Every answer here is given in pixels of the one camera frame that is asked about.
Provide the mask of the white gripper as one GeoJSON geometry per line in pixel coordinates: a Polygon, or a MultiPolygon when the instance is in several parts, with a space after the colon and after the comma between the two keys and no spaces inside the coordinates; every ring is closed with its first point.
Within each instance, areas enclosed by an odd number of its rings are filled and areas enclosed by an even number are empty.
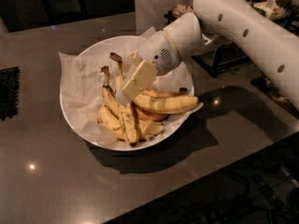
{"type": "Polygon", "coordinates": [[[184,56],[203,43],[199,20],[190,12],[151,35],[129,54],[135,66],[130,67],[116,92],[117,102],[120,105],[131,103],[155,81],[157,75],[163,76],[176,69],[184,56]]]}

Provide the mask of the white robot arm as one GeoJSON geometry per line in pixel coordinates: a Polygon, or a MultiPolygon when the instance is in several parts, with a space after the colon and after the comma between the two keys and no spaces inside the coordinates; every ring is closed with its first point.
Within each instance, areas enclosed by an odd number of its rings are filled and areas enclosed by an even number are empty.
{"type": "Polygon", "coordinates": [[[157,76],[177,68],[183,57],[223,36],[235,43],[299,108],[299,37],[258,13],[245,0],[193,0],[186,13],[136,49],[137,64],[116,93],[121,105],[133,101],[157,76]]]}

